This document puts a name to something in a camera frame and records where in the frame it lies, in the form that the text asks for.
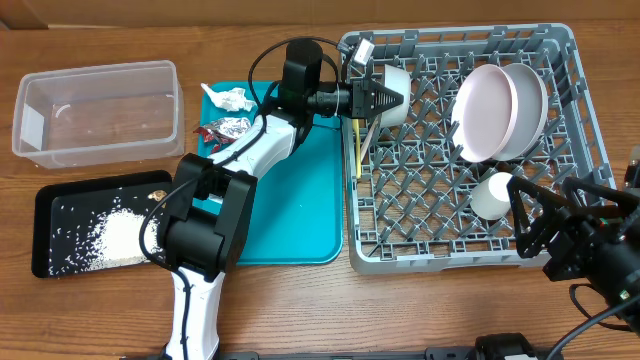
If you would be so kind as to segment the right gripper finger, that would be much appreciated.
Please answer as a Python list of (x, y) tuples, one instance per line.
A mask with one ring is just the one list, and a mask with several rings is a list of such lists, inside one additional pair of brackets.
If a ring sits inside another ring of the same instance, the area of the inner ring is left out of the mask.
[[(507, 183), (507, 192), (514, 219), (516, 250), (521, 258), (533, 258), (547, 245), (558, 230), (554, 217), (558, 210), (571, 207), (570, 202), (524, 178), (514, 176)], [(521, 194), (533, 198), (541, 206), (542, 213), (533, 221), (525, 210)]]
[[(566, 199), (580, 214), (592, 215), (596, 218), (625, 218), (631, 215), (639, 206), (639, 198), (627, 192), (618, 191), (605, 186), (591, 184), (579, 178), (567, 178), (562, 183), (562, 190)], [(579, 192), (593, 195), (597, 198), (609, 200), (613, 205), (589, 206)]]

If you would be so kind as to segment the white pink-rimmed plate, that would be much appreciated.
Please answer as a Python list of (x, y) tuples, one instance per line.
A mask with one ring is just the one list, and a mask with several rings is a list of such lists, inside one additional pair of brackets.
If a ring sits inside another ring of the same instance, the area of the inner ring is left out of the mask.
[(474, 69), (462, 82), (451, 113), (457, 125), (452, 141), (462, 147), (460, 156), (478, 163), (497, 155), (511, 138), (517, 115), (512, 78), (492, 64)]

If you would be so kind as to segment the white plastic fork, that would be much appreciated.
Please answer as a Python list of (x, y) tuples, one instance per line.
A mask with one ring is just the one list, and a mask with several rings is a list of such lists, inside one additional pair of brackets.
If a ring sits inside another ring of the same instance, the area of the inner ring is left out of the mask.
[(364, 139), (364, 141), (363, 141), (363, 143), (361, 145), (361, 148), (360, 148), (360, 152), (361, 152), (360, 160), (361, 161), (363, 161), (365, 159), (365, 156), (367, 154), (368, 148), (369, 148), (369, 146), (371, 144), (371, 141), (373, 139), (373, 135), (376, 133), (377, 129), (379, 128), (379, 124), (380, 124), (380, 118), (376, 118), (374, 120), (374, 122), (371, 124), (371, 126), (370, 126), (370, 128), (368, 130), (368, 133), (367, 133), (367, 135), (366, 135), (366, 137), (365, 137), (365, 139)]

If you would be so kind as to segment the foil wrapper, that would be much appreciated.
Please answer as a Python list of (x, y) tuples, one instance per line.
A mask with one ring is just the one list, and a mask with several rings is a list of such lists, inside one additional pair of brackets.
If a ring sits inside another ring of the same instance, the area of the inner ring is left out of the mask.
[(218, 152), (224, 145), (231, 144), (241, 138), (251, 127), (248, 118), (222, 117), (210, 123), (200, 125), (194, 130), (210, 153)]

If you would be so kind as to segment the yellow plastic spoon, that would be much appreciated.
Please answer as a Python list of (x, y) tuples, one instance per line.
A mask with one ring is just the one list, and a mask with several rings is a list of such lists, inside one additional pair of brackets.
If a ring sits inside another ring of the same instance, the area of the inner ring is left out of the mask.
[(355, 153), (355, 168), (356, 179), (360, 180), (362, 176), (362, 163), (361, 163), (361, 137), (359, 119), (352, 119), (352, 128), (354, 133), (354, 153)]

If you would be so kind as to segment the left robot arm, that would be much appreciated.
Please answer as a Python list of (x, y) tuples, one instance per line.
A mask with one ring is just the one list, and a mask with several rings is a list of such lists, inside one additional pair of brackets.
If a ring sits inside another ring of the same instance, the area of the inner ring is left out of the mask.
[(273, 82), (247, 133), (211, 158), (185, 155), (171, 191), (152, 209), (160, 215), (157, 243), (163, 257), (151, 262), (170, 271), (174, 284), (173, 327), (163, 359), (214, 359), (226, 273), (246, 243), (260, 178), (306, 140), (317, 115), (376, 119), (383, 126), (405, 121), (411, 77), (387, 65), (382, 81), (321, 80), (328, 58), (320, 37), (294, 37), (285, 47), (282, 78)]

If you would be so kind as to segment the grey plate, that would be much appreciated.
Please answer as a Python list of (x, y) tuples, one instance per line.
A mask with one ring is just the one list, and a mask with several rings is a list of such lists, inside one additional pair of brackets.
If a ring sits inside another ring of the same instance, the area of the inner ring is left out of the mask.
[(548, 96), (542, 78), (531, 67), (512, 63), (503, 70), (514, 82), (518, 113), (509, 141), (493, 158), (508, 161), (523, 155), (539, 139), (547, 119)]

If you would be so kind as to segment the white plastic cup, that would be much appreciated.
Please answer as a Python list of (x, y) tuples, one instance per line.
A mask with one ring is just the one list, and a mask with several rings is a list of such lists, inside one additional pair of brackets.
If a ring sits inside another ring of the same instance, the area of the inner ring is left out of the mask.
[(511, 178), (512, 175), (507, 172), (498, 172), (478, 184), (471, 192), (473, 212), (485, 220), (504, 217), (511, 208), (507, 190)]

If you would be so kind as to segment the brown food scrap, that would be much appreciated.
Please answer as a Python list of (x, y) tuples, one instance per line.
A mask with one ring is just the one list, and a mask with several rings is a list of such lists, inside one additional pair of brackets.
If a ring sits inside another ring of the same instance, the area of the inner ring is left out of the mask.
[(148, 198), (156, 202), (160, 202), (167, 196), (167, 192), (164, 190), (156, 190), (148, 194)]

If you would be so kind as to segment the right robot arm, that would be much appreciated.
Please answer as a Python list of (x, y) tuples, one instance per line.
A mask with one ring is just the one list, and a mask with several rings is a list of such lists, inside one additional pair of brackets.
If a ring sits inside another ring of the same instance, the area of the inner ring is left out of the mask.
[(541, 252), (551, 281), (585, 278), (607, 305), (639, 295), (639, 197), (567, 178), (561, 195), (521, 177), (507, 184), (520, 257)]

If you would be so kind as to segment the white tissue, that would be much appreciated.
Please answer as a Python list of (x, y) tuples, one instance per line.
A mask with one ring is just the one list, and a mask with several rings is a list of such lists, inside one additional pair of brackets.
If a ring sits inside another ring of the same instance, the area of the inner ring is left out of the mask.
[(200, 86), (213, 105), (219, 109), (228, 112), (250, 112), (257, 106), (255, 101), (246, 97), (246, 90), (243, 88), (235, 87), (231, 90), (216, 92), (206, 83), (201, 83)]

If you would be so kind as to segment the grey bowl with rice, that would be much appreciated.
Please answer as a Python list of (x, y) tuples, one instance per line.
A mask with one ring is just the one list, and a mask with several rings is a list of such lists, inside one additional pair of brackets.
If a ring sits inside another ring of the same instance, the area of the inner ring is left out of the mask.
[(398, 126), (405, 122), (411, 96), (411, 76), (400, 68), (385, 65), (383, 86), (391, 91), (393, 105), (384, 110), (379, 117), (381, 127)]

